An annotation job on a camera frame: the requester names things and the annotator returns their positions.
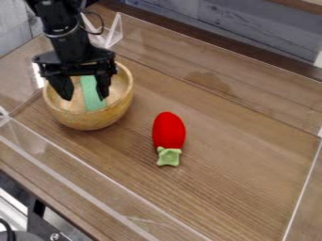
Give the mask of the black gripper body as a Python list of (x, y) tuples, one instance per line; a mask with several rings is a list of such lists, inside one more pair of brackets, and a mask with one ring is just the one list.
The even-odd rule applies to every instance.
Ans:
[(117, 73), (113, 51), (94, 46), (77, 29), (66, 35), (45, 35), (53, 49), (31, 58), (45, 78), (93, 75), (110, 78)]

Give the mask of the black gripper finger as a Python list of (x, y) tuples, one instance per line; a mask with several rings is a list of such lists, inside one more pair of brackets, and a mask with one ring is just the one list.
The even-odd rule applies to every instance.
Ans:
[(64, 75), (51, 75), (47, 77), (47, 82), (53, 87), (58, 96), (64, 100), (70, 101), (73, 97), (73, 92), (74, 92), (74, 86), (70, 78)]
[(109, 96), (110, 75), (102, 74), (96, 76), (96, 92), (100, 100)]

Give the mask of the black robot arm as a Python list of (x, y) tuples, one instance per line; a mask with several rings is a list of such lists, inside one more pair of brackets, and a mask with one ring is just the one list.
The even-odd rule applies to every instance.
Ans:
[(93, 46), (81, 19), (80, 0), (25, 0), (42, 23), (53, 49), (31, 58), (61, 99), (74, 94), (73, 76), (92, 76), (100, 100), (109, 96), (112, 76), (117, 73), (113, 51)]

